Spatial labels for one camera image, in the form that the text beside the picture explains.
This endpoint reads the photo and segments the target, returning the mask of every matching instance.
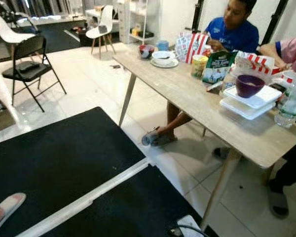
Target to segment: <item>yellow cup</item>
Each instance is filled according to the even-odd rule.
[[[194,55],[192,58],[192,76],[201,78],[204,69],[206,68],[206,64],[208,61],[208,57],[203,55]]]

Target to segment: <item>white wall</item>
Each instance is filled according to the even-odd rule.
[[[259,41],[262,42],[271,15],[275,12],[280,0],[258,0],[249,21],[259,30]],[[179,32],[191,27],[197,0],[162,0],[160,39],[175,43]],[[206,29],[210,21],[223,16],[228,0],[205,0],[199,24],[199,30]],[[272,41],[296,36],[296,0],[290,0]]]

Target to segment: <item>pink shirt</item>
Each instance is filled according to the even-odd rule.
[[[282,59],[285,63],[292,63],[296,72],[296,38],[281,41]]]

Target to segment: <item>green package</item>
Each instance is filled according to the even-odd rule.
[[[238,52],[220,51],[213,53],[204,70],[203,82],[215,84],[225,78]]]

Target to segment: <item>black rug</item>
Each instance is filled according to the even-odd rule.
[[[0,202],[24,192],[0,237],[23,232],[145,156],[100,108],[0,143]]]
[[[73,49],[80,47],[80,42],[74,39],[72,36],[66,34],[64,30],[71,32],[71,28],[83,27],[85,21],[71,21],[60,22],[45,25],[38,25],[37,28],[41,31],[41,35],[47,39],[47,53],[58,52],[67,49]],[[23,33],[33,33],[33,28],[23,27]],[[119,34],[112,33],[112,42],[119,42]],[[10,60],[11,48],[8,44],[5,44],[0,37],[0,62]]]
[[[44,237],[166,237],[186,215],[201,221],[159,169],[149,166]],[[218,237],[209,227],[206,233]]]

